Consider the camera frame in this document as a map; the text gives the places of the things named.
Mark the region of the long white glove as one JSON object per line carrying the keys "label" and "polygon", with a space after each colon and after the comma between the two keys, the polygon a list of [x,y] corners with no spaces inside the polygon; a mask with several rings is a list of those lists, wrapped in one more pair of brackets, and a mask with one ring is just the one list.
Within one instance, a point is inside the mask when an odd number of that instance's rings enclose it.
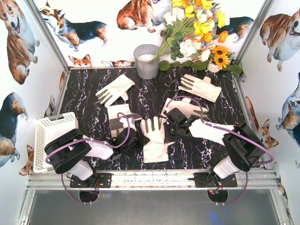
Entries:
{"label": "long white glove", "polygon": [[149,139],[143,147],[143,162],[157,163],[169,160],[165,143],[164,118],[153,117],[153,119],[141,120],[142,134]]}

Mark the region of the grey striped work glove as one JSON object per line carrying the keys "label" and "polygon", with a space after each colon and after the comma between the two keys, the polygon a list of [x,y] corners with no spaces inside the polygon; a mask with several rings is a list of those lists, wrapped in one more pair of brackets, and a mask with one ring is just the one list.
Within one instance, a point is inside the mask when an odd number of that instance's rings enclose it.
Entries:
{"label": "grey striped work glove", "polygon": [[126,119],[120,119],[123,117],[120,115],[118,117],[118,113],[123,113],[127,116],[130,122],[130,127],[136,130],[135,121],[141,120],[142,116],[137,113],[132,113],[129,108],[129,104],[123,105],[112,105],[107,108],[108,118],[110,123],[111,137],[116,137],[124,128],[127,128]]}

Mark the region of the white glove green fingers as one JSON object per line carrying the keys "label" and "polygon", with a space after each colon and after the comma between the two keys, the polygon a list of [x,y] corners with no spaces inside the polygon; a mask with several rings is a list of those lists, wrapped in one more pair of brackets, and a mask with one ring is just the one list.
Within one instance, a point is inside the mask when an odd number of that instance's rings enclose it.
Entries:
{"label": "white glove green fingers", "polygon": [[192,100],[187,97],[184,97],[182,100],[171,100],[170,98],[167,98],[160,115],[166,118],[165,112],[168,113],[172,109],[177,108],[187,118],[189,118],[191,115],[199,118],[201,115],[201,109],[198,105],[191,104],[191,102]]}

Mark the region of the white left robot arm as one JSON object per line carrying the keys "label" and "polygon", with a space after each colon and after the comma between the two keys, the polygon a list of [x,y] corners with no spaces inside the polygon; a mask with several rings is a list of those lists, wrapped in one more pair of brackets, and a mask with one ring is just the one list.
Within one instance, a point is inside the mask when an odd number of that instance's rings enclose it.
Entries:
{"label": "white left robot arm", "polygon": [[150,141],[135,127],[133,117],[116,119],[111,125],[111,131],[114,130],[121,132],[109,141],[99,141],[74,128],[44,147],[45,162],[51,164],[57,174],[69,172],[85,181],[93,172],[91,166],[83,161],[84,157],[114,161]]}

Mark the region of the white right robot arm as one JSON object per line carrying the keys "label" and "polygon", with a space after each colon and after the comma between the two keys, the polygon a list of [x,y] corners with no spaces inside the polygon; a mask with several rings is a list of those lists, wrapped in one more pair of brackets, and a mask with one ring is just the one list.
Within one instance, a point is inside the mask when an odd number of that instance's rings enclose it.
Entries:
{"label": "white right robot arm", "polygon": [[167,117],[165,134],[169,140],[179,136],[201,138],[221,144],[226,148],[227,157],[219,161],[210,172],[216,179],[225,179],[240,171],[248,172],[257,166],[265,153],[263,143],[246,123],[236,126],[221,125],[202,121],[200,117],[187,118],[178,108],[164,111]]}

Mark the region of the white perforated storage basket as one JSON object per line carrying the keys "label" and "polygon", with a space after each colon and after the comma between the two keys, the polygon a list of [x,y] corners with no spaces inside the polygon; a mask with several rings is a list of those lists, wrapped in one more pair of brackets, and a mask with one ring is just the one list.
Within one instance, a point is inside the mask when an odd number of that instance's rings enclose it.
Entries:
{"label": "white perforated storage basket", "polygon": [[45,162],[45,146],[66,132],[79,128],[73,112],[45,117],[36,121],[33,172],[46,173],[53,167]]}

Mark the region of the white glove back right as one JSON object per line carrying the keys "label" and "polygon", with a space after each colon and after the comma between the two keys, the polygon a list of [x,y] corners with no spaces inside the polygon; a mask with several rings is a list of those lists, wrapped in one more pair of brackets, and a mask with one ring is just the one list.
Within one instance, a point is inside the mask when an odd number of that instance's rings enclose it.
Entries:
{"label": "white glove back right", "polygon": [[207,76],[204,79],[199,79],[185,74],[180,78],[180,86],[178,88],[179,90],[186,91],[215,103],[221,92],[221,88],[214,86],[210,82],[211,80]]}

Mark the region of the white glove back left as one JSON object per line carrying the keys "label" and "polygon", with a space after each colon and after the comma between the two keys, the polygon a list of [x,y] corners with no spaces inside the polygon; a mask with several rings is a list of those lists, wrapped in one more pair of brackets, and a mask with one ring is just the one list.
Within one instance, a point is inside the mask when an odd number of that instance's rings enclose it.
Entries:
{"label": "white glove back left", "polygon": [[122,74],[114,81],[102,88],[100,91],[98,91],[96,93],[96,97],[100,101],[101,105],[109,107],[119,97],[125,96],[126,91],[133,85],[135,85],[135,83],[124,74]]}

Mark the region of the grey metal bucket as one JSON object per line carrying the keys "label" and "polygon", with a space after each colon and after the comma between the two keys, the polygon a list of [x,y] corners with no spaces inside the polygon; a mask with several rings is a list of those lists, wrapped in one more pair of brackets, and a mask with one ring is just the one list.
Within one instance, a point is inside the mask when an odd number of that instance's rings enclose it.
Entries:
{"label": "grey metal bucket", "polygon": [[157,76],[159,58],[155,59],[159,47],[152,44],[139,45],[134,50],[137,73],[140,78],[150,80]]}

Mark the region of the sunflower pot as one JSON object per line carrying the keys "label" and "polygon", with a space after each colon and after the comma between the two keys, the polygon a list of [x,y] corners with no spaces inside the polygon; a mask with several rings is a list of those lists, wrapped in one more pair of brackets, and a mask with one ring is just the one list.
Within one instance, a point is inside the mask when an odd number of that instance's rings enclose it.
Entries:
{"label": "sunflower pot", "polygon": [[207,66],[209,72],[216,73],[220,70],[230,70],[235,53],[230,52],[226,47],[221,45],[212,46],[209,50],[210,55]]}

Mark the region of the artificial flower bouquet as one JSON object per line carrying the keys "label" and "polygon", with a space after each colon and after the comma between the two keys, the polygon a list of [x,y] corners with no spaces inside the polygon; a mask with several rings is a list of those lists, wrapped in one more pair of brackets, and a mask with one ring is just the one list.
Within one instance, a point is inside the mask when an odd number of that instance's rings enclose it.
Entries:
{"label": "artificial flower bouquet", "polygon": [[213,41],[213,32],[230,24],[230,18],[213,0],[173,0],[163,16],[165,29],[153,61],[162,56],[196,58]]}

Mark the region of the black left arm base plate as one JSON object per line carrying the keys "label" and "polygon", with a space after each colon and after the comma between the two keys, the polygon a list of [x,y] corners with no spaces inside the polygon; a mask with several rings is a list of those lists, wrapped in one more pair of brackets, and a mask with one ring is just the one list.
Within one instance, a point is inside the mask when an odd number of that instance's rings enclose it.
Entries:
{"label": "black left arm base plate", "polygon": [[87,180],[80,180],[74,175],[67,177],[71,188],[110,188],[112,182],[112,174],[107,172],[94,172]]}

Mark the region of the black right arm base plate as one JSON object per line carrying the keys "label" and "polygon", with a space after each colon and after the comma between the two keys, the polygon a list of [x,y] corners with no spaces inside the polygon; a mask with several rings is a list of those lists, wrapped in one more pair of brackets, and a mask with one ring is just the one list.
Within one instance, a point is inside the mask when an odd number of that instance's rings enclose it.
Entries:
{"label": "black right arm base plate", "polygon": [[235,188],[238,185],[234,174],[222,179],[214,172],[195,172],[188,180],[194,181],[197,188],[217,188],[221,185],[225,188]]}

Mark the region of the aluminium front rail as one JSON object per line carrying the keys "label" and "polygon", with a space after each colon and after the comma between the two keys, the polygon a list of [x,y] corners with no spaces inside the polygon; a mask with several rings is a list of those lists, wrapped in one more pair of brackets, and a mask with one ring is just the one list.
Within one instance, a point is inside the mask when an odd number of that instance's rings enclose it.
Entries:
{"label": "aluminium front rail", "polygon": [[[112,190],[196,190],[195,173],[205,173],[200,170],[129,170],[102,171],[111,173]],[[279,185],[279,178],[274,170],[254,168],[248,172],[235,174],[231,181],[234,187],[226,185],[228,189],[242,189],[247,183],[249,189],[275,189]],[[35,173],[30,176],[27,190],[62,190],[61,176],[54,172]]]}

